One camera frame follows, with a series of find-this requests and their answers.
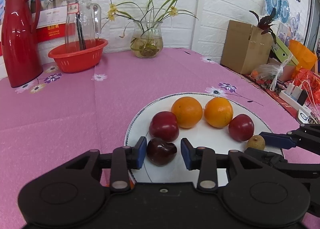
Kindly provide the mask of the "large orange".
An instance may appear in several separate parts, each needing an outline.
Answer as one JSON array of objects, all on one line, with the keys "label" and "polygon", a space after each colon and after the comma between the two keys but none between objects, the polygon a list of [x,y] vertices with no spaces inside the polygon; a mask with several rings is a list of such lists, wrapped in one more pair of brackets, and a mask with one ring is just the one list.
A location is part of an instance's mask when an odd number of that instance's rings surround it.
[{"label": "large orange", "polygon": [[204,108],[204,119],[214,128],[224,128],[233,119],[233,107],[222,97],[211,99]]},{"label": "large orange", "polygon": [[177,99],[172,107],[171,112],[177,118],[177,124],[181,128],[193,128],[202,118],[202,105],[193,97],[184,96]]}]

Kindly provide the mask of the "dark purple leaf plant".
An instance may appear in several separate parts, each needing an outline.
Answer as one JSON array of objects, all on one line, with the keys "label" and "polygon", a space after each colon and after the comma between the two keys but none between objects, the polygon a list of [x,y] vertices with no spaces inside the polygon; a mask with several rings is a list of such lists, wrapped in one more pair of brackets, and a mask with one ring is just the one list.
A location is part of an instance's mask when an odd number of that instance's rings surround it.
[{"label": "dark purple leaf plant", "polygon": [[252,10],[249,10],[250,13],[252,13],[253,15],[255,15],[258,24],[257,27],[260,28],[262,30],[261,35],[265,35],[267,33],[269,33],[274,41],[274,44],[276,44],[277,42],[277,38],[276,35],[274,34],[273,30],[271,29],[271,26],[273,26],[273,21],[274,21],[274,17],[276,15],[276,8],[273,7],[272,12],[270,15],[266,15],[263,18],[259,18],[258,14]]}]

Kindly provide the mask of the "red apple front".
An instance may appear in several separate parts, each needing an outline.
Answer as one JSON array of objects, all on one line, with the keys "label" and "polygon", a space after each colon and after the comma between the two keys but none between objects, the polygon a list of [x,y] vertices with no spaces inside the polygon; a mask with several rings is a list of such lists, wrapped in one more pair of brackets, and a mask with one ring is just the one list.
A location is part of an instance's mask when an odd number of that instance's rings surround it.
[{"label": "red apple front", "polygon": [[240,114],[231,120],[228,131],[235,141],[244,142],[253,136],[254,123],[248,115]]}]

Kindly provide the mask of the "large orange front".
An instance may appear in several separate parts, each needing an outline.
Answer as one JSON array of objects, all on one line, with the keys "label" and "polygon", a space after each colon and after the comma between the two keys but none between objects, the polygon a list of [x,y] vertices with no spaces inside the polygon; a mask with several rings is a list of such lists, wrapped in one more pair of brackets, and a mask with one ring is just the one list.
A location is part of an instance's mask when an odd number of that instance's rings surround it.
[{"label": "large orange front", "polygon": [[193,97],[184,96],[177,99],[172,107],[171,112],[177,118],[177,124],[181,128],[193,128],[202,118],[202,105]]}]

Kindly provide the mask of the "orange bag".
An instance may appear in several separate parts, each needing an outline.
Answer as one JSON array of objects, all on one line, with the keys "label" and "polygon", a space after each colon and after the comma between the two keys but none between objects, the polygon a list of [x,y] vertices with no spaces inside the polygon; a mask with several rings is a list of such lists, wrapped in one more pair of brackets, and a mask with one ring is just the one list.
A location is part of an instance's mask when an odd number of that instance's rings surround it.
[{"label": "orange bag", "polygon": [[291,39],[289,41],[289,50],[298,61],[298,64],[295,68],[295,73],[299,72],[301,68],[311,70],[317,62],[316,54],[296,40]]}]

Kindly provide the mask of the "brown kiwi front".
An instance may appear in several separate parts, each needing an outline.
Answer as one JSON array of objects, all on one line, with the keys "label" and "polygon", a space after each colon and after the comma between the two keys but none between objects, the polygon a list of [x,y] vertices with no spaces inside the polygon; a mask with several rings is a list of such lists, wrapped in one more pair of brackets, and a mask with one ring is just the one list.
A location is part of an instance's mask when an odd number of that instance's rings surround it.
[{"label": "brown kiwi front", "polygon": [[252,136],[246,144],[246,148],[264,150],[266,146],[265,139],[261,135]]}]

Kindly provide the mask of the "white porcelain plate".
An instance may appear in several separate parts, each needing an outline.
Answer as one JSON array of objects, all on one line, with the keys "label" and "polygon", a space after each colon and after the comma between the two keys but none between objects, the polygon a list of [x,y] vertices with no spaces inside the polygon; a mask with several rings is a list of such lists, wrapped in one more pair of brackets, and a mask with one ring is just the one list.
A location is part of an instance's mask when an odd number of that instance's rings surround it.
[{"label": "white porcelain plate", "polygon": [[[210,94],[185,92],[167,95],[149,103],[140,110],[131,121],[126,132],[124,144],[126,146],[134,146],[141,136],[146,137],[146,139],[150,141],[149,125],[153,116],[161,111],[169,111],[173,103],[184,96],[195,98],[203,107],[208,101],[215,97]],[[146,157],[141,169],[131,171],[131,176],[135,181],[146,183],[193,182],[197,184],[199,171],[187,170],[181,155],[180,142],[184,137],[187,138],[194,147],[204,146],[212,148],[217,154],[227,154],[229,150],[239,150],[243,152],[246,148],[245,142],[240,143],[230,137],[227,127],[217,129],[202,119],[191,129],[180,129],[179,137],[174,141],[178,152],[171,163],[159,167],[151,163]]]}]

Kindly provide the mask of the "dark red apple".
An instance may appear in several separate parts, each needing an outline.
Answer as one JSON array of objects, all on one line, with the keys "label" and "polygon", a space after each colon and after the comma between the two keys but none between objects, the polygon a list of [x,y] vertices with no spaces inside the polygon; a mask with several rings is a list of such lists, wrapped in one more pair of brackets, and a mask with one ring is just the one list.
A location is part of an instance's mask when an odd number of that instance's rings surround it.
[{"label": "dark red apple", "polygon": [[148,142],[146,155],[157,166],[165,166],[170,163],[177,154],[177,147],[171,142],[165,142],[160,138],[153,138]]}]

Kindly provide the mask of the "blue round wall decoration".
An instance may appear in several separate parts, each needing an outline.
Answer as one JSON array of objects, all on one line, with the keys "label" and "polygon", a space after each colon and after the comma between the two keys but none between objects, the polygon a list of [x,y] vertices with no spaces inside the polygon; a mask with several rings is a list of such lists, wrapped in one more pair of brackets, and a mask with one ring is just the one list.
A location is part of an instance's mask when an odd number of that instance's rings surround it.
[{"label": "blue round wall decoration", "polygon": [[298,31],[300,22],[300,13],[295,16],[291,15],[289,0],[265,0],[265,12],[271,14],[276,10],[274,20],[279,20],[283,24],[289,24],[291,31]]}]

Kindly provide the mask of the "glass pitcher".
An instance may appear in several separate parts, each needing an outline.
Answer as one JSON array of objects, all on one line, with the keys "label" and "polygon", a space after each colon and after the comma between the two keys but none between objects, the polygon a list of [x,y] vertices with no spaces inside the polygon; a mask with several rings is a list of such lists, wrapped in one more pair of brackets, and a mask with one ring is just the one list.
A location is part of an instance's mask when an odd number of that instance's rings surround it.
[{"label": "glass pitcher", "polygon": [[66,51],[70,53],[93,48],[100,34],[100,5],[92,0],[67,0]]}]

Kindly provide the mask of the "glass vase with plant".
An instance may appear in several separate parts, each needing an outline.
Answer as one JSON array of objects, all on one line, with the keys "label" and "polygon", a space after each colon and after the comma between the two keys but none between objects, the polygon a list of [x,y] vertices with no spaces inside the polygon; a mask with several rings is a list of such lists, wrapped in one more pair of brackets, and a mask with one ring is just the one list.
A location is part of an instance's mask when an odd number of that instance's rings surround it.
[{"label": "glass vase with plant", "polygon": [[128,21],[122,35],[119,36],[121,39],[125,38],[127,27],[130,24],[134,25],[130,50],[138,58],[155,58],[163,50],[161,27],[166,19],[179,15],[197,18],[193,12],[179,9],[178,0],[165,0],[159,7],[155,5],[155,0],[148,0],[145,6],[140,6],[134,1],[109,2],[109,9],[104,18],[106,23],[115,22],[117,18]]}]

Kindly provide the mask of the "green paper box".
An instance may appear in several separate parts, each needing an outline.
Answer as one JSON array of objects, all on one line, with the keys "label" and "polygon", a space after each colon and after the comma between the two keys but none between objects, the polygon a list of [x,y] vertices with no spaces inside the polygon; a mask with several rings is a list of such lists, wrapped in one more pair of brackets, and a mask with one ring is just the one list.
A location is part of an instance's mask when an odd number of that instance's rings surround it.
[{"label": "green paper box", "polygon": [[278,37],[276,37],[276,44],[272,44],[271,50],[275,54],[276,59],[281,63],[283,63],[286,59],[292,56],[291,61],[289,61],[288,65],[296,66],[298,64],[298,60],[295,58],[295,56],[292,54],[289,48]]}]

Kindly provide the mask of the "pink floral tablecloth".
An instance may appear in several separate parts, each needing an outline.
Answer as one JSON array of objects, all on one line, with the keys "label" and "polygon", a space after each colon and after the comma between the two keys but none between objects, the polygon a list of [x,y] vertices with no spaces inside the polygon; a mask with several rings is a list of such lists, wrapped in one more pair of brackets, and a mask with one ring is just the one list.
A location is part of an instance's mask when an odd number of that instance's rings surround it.
[{"label": "pink floral tablecloth", "polygon": [[98,148],[123,144],[141,108],[177,92],[211,92],[235,86],[233,101],[258,115],[274,132],[297,128],[296,120],[270,96],[209,58],[187,49],[165,49],[153,59],[109,53],[92,69],[64,74],[48,64],[25,88],[1,81],[1,228],[24,221],[17,195],[28,181]]}]

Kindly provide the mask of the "red plastic basket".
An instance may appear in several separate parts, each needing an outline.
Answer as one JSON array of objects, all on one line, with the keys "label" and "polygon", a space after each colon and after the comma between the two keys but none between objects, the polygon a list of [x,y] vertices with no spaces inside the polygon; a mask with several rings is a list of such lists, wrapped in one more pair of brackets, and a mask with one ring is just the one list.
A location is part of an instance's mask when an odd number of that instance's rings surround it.
[{"label": "red plastic basket", "polygon": [[103,48],[108,45],[106,39],[96,39],[95,46],[77,52],[66,52],[66,45],[60,45],[49,51],[48,57],[52,58],[59,69],[65,73],[75,73],[88,70],[96,66],[103,54]]}]

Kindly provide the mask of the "brown cardboard box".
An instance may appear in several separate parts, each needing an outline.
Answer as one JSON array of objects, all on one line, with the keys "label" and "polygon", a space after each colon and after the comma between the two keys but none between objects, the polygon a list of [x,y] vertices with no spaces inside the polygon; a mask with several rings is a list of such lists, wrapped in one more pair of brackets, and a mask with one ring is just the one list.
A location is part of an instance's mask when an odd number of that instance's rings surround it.
[{"label": "brown cardboard box", "polygon": [[250,74],[266,64],[274,40],[254,25],[230,20],[220,64],[239,74]]}]

